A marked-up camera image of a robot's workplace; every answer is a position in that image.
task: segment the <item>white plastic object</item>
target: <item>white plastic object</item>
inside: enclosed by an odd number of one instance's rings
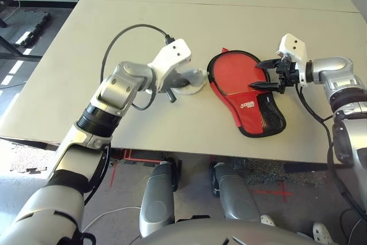
[[[275,227],[275,223],[269,215],[261,215],[260,221],[262,224]]]
[[[197,72],[197,76],[198,76],[198,78],[196,79],[195,85],[189,84],[181,88],[172,88],[172,90],[181,95],[192,95],[192,94],[199,92],[205,85],[206,80],[208,79],[207,78],[208,73],[206,70],[203,70],[201,68],[195,69],[194,72]]]
[[[160,92],[168,74],[175,68],[183,66],[191,60],[191,50],[186,42],[179,38],[164,46],[155,59],[148,64],[155,72],[157,92]]]
[[[279,50],[276,54],[280,57],[290,56],[292,61],[296,62],[296,69],[299,72],[299,83],[307,87],[306,82],[306,63],[308,62],[306,44],[292,34],[286,34],[282,37]]]
[[[314,234],[314,240],[321,244],[333,244],[329,231],[324,224],[320,222],[315,222],[312,232]]]

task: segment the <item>table leg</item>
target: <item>table leg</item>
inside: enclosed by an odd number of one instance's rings
[[[0,28],[6,28],[7,24],[0,18]]]
[[[0,53],[1,60],[24,60],[39,62],[42,56],[33,55],[23,55],[16,47],[6,41],[2,36],[0,36],[0,45],[3,46],[10,53]]]

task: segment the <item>red tape mark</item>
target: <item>red tape mark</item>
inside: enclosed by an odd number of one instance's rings
[[[263,194],[263,195],[283,195],[284,202],[287,202],[287,196],[292,196],[293,193],[286,191],[286,186],[284,184],[284,181],[280,182],[280,186],[282,187],[282,191],[253,189],[253,190],[251,190],[251,192],[260,193],[260,194]]]
[[[282,192],[283,192],[283,199],[284,199],[284,202],[287,202],[287,196],[285,195],[286,187],[284,186],[284,181],[281,181],[281,182],[280,182],[280,186],[282,187]]]
[[[260,193],[263,195],[289,195],[292,196],[292,192],[279,192],[277,190],[261,190],[261,189],[253,189],[253,193]]]
[[[116,168],[117,165],[119,164],[119,162],[115,162],[114,163],[114,170],[112,171],[112,176],[111,176],[111,182],[110,182],[110,188],[112,188],[112,185],[114,183],[114,179],[115,179],[115,172],[116,172]]]

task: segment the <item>black mesh pocket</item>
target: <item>black mesh pocket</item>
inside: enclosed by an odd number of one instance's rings
[[[263,137],[275,135],[286,128],[286,119],[276,106],[273,93],[263,93],[257,96],[263,125]]]

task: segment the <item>black cable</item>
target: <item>black cable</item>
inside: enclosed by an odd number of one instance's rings
[[[140,235],[138,235],[136,238],[134,238],[132,241],[130,241],[130,243],[128,245],[132,245],[136,240],[138,240],[139,237],[140,237]]]
[[[171,42],[174,41],[174,38],[170,37],[162,29],[160,29],[158,27],[155,27],[153,25],[149,25],[149,24],[135,24],[135,25],[132,25],[130,27],[127,27],[127,28],[123,29],[120,33],[118,33],[114,37],[114,39],[111,41],[111,43],[107,47],[107,50],[106,50],[106,52],[104,54],[104,57],[102,59],[102,66],[101,66],[100,83],[103,82],[104,67],[106,66],[107,57],[108,57],[108,54],[110,53],[111,48],[115,44],[115,42],[119,39],[120,36],[122,36],[123,34],[125,34],[127,31],[132,30],[132,29],[135,29],[135,28],[139,28],[139,27],[147,27],[147,28],[151,28],[151,29],[154,29],[154,30],[160,32],[162,35],[164,35],[164,37],[165,37],[165,43],[166,44],[169,44],[169,43],[171,43]],[[152,80],[152,83],[155,83],[155,75],[154,75],[154,73],[153,73],[153,78],[154,79]],[[148,107],[151,106],[152,102],[154,101],[155,95],[156,95],[156,91],[157,91],[156,88],[152,89],[150,100],[149,100],[149,102],[148,102],[148,104],[146,106],[144,106],[144,107],[138,107],[138,106],[136,106],[133,103],[131,105],[133,106],[133,108],[135,108],[135,109],[137,109],[139,111],[143,111],[143,110],[147,109]]]
[[[91,191],[91,193],[88,195],[88,197],[84,200],[84,205],[87,205],[88,202],[90,201],[90,199],[92,198],[92,196],[96,193],[97,189],[99,188],[100,184],[103,181],[104,176],[107,173],[108,167],[110,166],[110,159],[111,159],[111,144],[109,143],[107,145],[107,152],[106,152],[106,162],[104,164],[102,173],[100,178],[98,179],[97,184],[94,186],[93,190]]]
[[[341,194],[341,196],[347,201],[347,203],[351,206],[351,208],[355,211],[355,213],[358,215],[358,217],[367,224],[367,215],[366,212],[358,205],[358,203],[355,201],[355,199],[353,198],[352,194],[349,192],[348,188],[346,187],[346,185],[344,184],[344,182],[339,178],[339,175],[337,174],[337,171],[335,169],[334,166],[334,155],[333,155],[333,142],[331,140],[331,135],[330,135],[330,131],[327,128],[327,126],[324,124],[324,121],[326,119],[322,119],[320,116],[318,116],[313,110],[312,108],[307,104],[303,93],[302,93],[302,87],[299,90],[298,89],[298,84],[296,84],[295,86],[296,88],[296,92],[298,95],[298,98],[300,100],[300,102],[303,104],[303,106],[305,107],[305,109],[310,113],[310,115],[312,117],[314,117],[315,120],[317,120],[325,129],[326,131],[326,135],[327,135],[327,141],[329,143],[329,149],[327,151],[327,168],[329,173],[331,174],[331,177],[335,183],[335,185],[337,186],[339,193]]]
[[[333,116],[332,115],[330,115],[329,117],[326,117],[323,121],[325,122],[325,121],[327,121],[327,120],[329,120],[329,119],[331,119]]]
[[[152,78],[151,82],[152,82],[152,83],[155,83],[155,80],[156,80],[157,78],[155,77],[155,73],[154,73],[154,71],[152,70],[151,72],[152,72],[152,74],[153,74],[153,78]],[[148,109],[148,107],[150,107],[150,106],[151,106],[151,104],[153,103],[153,101],[154,101],[154,99],[155,99],[156,94],[157,94],[157,88],[156,88],[156,86],[155,86],[155,85],[153,85],[153,86],[152,86],[152,89],[151,89],[151,96],[150,96],[150,100],[149,100],[149,102],[148,102],[148,104],[147,104],[146,106],[144,106],[144,107],[139,107],[139,106],[136,106],[134,103],[132,103],[131,105],[133,106],[133,108],[135,108],[135,109],[137,109],[137,110],[139,110],[139,111],[143,111],[143,110],[145,110],[145,109]]]
[[[24,84],[26,84],[26,83],[19,83],[19,84],[15,84],[15,85],[11,85],[11,86],[0,87],[0,89],[7,89],[7,88],[11,88],[11,87],[21,86],[21,85],[24,85]]]
[[[169,35],[164,32],[163,30],[161,30],[160,28],[158,27],[155,27],[153,25],[149,25],[149,24],[135,24],[135,25],[131,25],[130,27],[127,27],[125,29],[123,29],[120,33],[118,33],[114,39],[111,41],[111,43],[109,44],[109,46],[107,47],[107,50],[104,54],[104,57],[102,59],[102,66],[101,66],[101,75],[100,75],[100,82],[102,83],[103,82],[103,75],[104,75],[104,67],[106,65],[106,61],[107,61],[107,57],[108,57],[108,54],[110,53],[110,50],[112,48],[112,46],[115,44],[115,42],[119,39],[120,36],[122,36],[123,34],[125,34],[127,31],[129,30],[132,30],[132,29],[135,29],[135,28],[139,28],[139,27],[147,27],[147,28],[152,28],[158,32],[160,32],[162,35],[164,35],[165,37],[165,40],[167,41],[169,37]]]
[[[345,209],[344,211],[342,211],[342,213],[339,215],[339,224],[340,224],[340,228],[342,229],[342,233],[344,238],[348,241],[349,237],[346,235],[344,227],[343,227],[343,215],[348,212],[351,211],[353,209]]]
[[[90,240],[92,242],[92,245],[96,245],[97,244],[96,237],[93,234],[90,234],[89,232],[83,232],[81,234],[81,236],[83,237],[83,239]]]

